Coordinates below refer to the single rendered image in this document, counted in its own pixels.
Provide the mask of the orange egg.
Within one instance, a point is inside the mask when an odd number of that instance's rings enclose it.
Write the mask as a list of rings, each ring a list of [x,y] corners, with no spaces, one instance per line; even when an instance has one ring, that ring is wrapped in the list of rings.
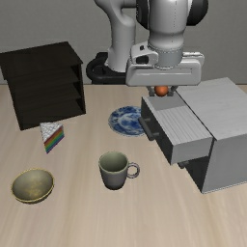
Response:
[[[154,92],[157,96],[165,96],[169,92],[169,88],[167,86],[155,86]]]

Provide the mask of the grey-green mug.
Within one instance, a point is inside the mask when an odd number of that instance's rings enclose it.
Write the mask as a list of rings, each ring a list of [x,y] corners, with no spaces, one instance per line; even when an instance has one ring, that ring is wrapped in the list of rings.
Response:
[[[140,167],[130,162],[125,154],[119,151],[109,151],[103,154],[98,161],[98,168],[102,181],[110,190],[121,189],[127,178],[137,178]]]

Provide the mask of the dark slatted rack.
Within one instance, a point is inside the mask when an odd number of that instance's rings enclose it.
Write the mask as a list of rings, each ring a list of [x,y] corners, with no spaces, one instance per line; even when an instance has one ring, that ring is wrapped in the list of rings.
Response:
[[[81,66],[66,41],[0,53],[20,129],[86,113]]]

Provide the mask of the grey cabinet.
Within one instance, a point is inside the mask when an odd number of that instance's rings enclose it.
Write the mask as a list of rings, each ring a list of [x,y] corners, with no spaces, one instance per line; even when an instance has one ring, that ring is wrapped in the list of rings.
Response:
[[[229,78],[180,87],[178,94],[213,137],[208,156],[186,166],[199,190],[247,182],[247,94]]]

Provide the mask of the olive green bowl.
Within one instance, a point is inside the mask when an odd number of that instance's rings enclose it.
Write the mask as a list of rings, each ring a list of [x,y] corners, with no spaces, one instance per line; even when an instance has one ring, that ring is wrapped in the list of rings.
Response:
[[[29,169],[13,181],[11,191],[24,204],[35,204],[45,200],[54,188],[54,177],[44,169]]]

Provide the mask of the grey open drawer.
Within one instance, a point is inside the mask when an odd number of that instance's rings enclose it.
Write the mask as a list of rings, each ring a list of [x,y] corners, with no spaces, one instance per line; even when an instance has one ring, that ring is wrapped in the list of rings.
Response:
[[[209,154],[211,134],[177,93],[143,96],[138,121],[171,165]]]

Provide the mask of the rainbow cake wedge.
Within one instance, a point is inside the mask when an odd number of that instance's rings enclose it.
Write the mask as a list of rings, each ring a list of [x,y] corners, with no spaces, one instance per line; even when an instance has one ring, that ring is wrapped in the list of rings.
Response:
[[[60,123],[40,123],[40,128],[46,152],[50,152],[65,137]]]

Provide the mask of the blue and white plate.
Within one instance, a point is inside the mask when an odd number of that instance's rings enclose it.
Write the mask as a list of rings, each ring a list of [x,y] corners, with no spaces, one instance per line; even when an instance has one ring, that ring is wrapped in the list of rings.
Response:
[[[110,128],[123,136],[138,137],[145,134],[139,123],[141,108],[139,106],[124,106],[113,111],[109,118]]]

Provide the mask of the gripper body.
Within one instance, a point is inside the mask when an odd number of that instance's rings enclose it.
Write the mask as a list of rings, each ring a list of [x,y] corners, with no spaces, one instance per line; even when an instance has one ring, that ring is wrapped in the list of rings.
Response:
[[[125,84],[131,87],[195,86],[201,82],[205,56],[200,52],[159,54],[148,43],[132,46],[126,64]]]

